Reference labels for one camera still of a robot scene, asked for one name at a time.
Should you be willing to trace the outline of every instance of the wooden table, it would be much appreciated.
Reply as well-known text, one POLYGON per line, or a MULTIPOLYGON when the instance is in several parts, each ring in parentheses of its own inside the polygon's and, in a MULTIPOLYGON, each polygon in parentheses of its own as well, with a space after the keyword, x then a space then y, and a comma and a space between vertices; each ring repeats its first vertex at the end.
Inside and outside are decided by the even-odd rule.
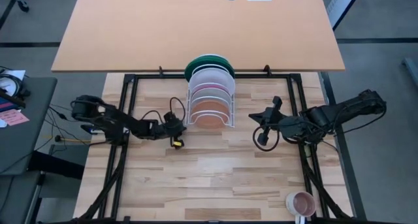
MULTIPOLYGON (((118 105, 122 80, 122 73, 107 75, 104 101, 118 105)), ((303 73, 302 81, 308 107, 325 104, 317 73, 303 73)), ((169 111, 169 99, 177 96, 185 101, 186 91, 185 80, 140 80, 134 117, 141 118, 151 109, 164 114, 169 111)), ((284 200, 289 192, 304 191, 297 147, 281 140, 274 151, 265 153, 251 141, 257 124, 248 114, 272 106, 275 95, 283 100, 281 111, 291 115, 285 80, 236 80, 235 128, 208 131, 188 127, 183 136, 186 146, 181 150, 172 149, 168 139, 147 141, 131 136, 118 219, 294 220, 284 200)), ((182 115, 179 104, 175 113, 182 115)), ((93 137, 96 142, 103 140, 93 137)), ((334 144, 331 136, 325 140, 334 144)), ((74 217, 83 214, 102 189, 109 150, 110 145, 90 148, 74 217)), ((320 144, 317 154, 325 189, 351 215, 336 150, 320 144)), ((112 192, 109 197, 107 216, 112 192)))
POLYGON ((342 71, 323 0, 77 0, 52 71, 342 71))

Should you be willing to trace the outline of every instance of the black metal frame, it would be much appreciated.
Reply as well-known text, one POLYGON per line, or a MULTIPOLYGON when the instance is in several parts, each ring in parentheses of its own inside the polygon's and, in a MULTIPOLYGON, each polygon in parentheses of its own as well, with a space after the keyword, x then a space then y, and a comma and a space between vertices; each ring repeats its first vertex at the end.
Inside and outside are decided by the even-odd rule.
MULTIPOLYGON (((263 72, 255 72, 251 74, 239 74, 237 73, 235 76, 236 79, 239 78, 281 78, 286 79, 287 81, 287 87, 289 90, 289 98, 291 102, 291 108, 292 108, 292 114, 294 116, 297 116, 298 109, 297 109, 297 103, 296 103, 296 97, 295 97, 295 91, 293 87, 293 83, 296 83, 300 103, 302 106, 301 110, 307 109, 303 85, 302 85, 302 78, 300 74, 273 74, 270 70, 270 67, 267 65, 263 72)), ((123 80, 123 86, 121 91, 121 98, 120 98, 120 104, 119 109, 123 110, 125 106, 125 100, 127 95, 127 89, 129 83, 133 83, 132 91, 131 91, 131 98, 129 102, 129 109, 128 114, 132 115, 133 108, 135 106, 135 99, 136 99, 136 92, 138 89, 138 82, 141 79, 184 79, 183 73, 180 74, 165 74, 163 69, 159 68, 159 73, 157 74, 126 74, 123 80)), ((113 165, 114 165, 114 159, 116 156, 116 146, 112 146, 110 149, 110 155, 108 160, 108 167, 106 169, 106 177, 104 182, 104 192, 102 192, 99 197, 102 197, 102 202, 100 204, 99 209, 99 215, 98 218, 102 219, 102 221, 109 221, 110 223, 115 223, 116 216, 118 213, 118 207, 119 207, 119 199, 120 199, 120 193, 121 193, 121 184, 123 180, 123 170, 125 167, 126 162, 126 154, 127 154, 127 147, 128 147, 128 140, 127 137, 125 139, 125 144, 122 146, 121 149, 121 155, 120 160, 118 162, 117 171, 113 172, 113 165), (107 193, 110 191, 110 188, 112 187, 113 183, 116 183, 115 192, 114 192, 114 199, 112 203, 112 211, 110 214, 110 217, 105 218, 105 209, 106 209, 106 203, 107 203, 107 193)), ((312 194, 312 185, 311 182, 316 186, 319 198, 320 198, 320 204, 321 204, 321 211, 323 214, 323 217, 317 217, 316 213, 312 216, 311 222, 312 223, 352 223, 354 220, 351 219, 348 215, 343 213, 341 209, 338 207, 338 205, 333 201, 333 199, 330 197, 330 195, 327 193, 327 191, 323 187, 322 177, 321 177, 321 171, 319 168, 319 161, 317 158, 316 151, 314 149, 314 146, 311 145, 310 147, 310 154, 311 154, 311 160, 312 160, 312 168, 310 168, 308 164, 308 158, 305 153, 305 144, 299 144, 299 154, 300 154, 300 161, 302 165, 302 171, 304 174, 304 183, 305 183, 305 189, 307 192, 312 194), (329 216, 329 210, 330 208, 334 215, 337 218, 340 219, 331 219, 329 216)), ((89 213, 86 216, 80 217, 80 219, 91 219, 93 217, 93 213, 89 213)), ((171 221, 129 221, 129 217, 125 217, 126 223, 175 223, 171 221)), ((356 219, 356 221, 367 221, 364 218, 356 219)), ((222 223, 256 223, 256 222, 263 222, 268 223, 265 221, 251 221, 251 222, 234 222, 234 221, 220 221, 222 223)), ((187 223, 207 223, 207 221, 188 221, 187 223)), ((275 221, 274 223, 294 223, 293 221, 275 221)))

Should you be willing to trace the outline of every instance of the floor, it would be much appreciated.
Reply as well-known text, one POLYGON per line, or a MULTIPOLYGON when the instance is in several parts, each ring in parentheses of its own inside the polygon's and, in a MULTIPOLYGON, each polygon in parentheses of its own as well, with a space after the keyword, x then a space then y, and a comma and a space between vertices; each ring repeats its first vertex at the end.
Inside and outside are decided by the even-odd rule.
MULTIPOLYGON (((0 0, 0 13, 9 1, 0 0)), ((26 1, 30 12, 23 13, 15 5, 0 30, 0 42, 59 42, 76 0, 26 1)), ((357 0, 336 30, 336 38, 416 37, 417 1, 357 0)), ((378 91, 388 104, 387 115, 381 121, 346 135, 367 217, 413 223, 418 200, 418 135, 413 132, 418 127, 418 113, 414 111, 418 89, 400 62, 404 57, 418 62, 418 44, 340 44, 340 51, 347 70, 330 73, 336 100, 343 101, 370 88, 378 91)), ((105 74, 53 74, 50 68, 56 52, 57 48, 0 48, 0 65, 26 69, 29 76, 55 76, 58 85, 54 104, 68 106, 81 94, 100 96, 105 74)), ((357 118, 344 128, 368 120, 369 117, 357 118)), ((77 138, 89 140, 77 123, 58 124, 77 138)), ((39 144, 48 139, 50 130, 44 125, 39 144)), ((74 205, 75 198, 45 200, 39 221, 68 220, 74 205)))

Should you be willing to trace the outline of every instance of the white wire dish rack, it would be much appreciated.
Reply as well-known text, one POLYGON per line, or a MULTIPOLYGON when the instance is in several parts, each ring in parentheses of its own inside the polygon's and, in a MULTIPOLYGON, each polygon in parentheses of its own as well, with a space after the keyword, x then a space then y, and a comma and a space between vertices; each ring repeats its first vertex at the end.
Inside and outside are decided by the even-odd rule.
POLYGON ((193 125, 202 117, 219 118, 228 127, 235 126, 235 94, 229 95, 225 86, 213 82, 202 83, 187 91, 186 124, 193 125), (217 101, 228 106, 228 114, 219 110, 199 110, 193 112, 194 106, 203 101, 217 101))

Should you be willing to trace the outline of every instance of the dish rack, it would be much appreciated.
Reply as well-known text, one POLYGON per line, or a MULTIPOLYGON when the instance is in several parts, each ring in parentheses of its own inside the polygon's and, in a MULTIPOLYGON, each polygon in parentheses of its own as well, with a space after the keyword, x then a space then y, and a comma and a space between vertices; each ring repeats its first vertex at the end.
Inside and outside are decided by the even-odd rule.
MULTIPOLYGON (((204 84, 210 84, 210 85, 219 85, 222 86, 220 84, 217 83, 203 83, 203 84, 199 84, 198 86, 195 87, 195 89, 197 87, 199 87, 200 85, 204 85, 204 84)), ((191 109, 191 105, 193 104, 193 102, 197 101, 197 100, 203 100, 203 99, 214 99, 217 101, 223 101, 226 102, 225 99, 222 99, 221 97, 216 97, 216 96, 212 96, 212 95, 207 95, 204 97, 198 97, 197 99, 194 99, 193 102, 191 100, 192 95, 194 93, 194 89, 190 89, 190 86, 187 89, 187 109, 186 109, 186 125, 193 125, 196 123, 196 121, 202 117, 202 116, 212 116, 212 117, 217 117, 219 119, 222 120, 223 124, 228 126, 228 127, 235 127, 235 94, 229 95, 230 97, 230 103, 227 102, 228 104, 228 109, 229 109, 229 115, 226 115, 223 112, 219 112, 217 110, 201 110, 195 113, 191 113, 192 109, 191 109), (192 117, 194 115, 198 115, 195 120, 192 120, 192 117), (227 117, 227 121, 225 122, 225 120, 221 117, 221 116, 226 116, 227 117)))

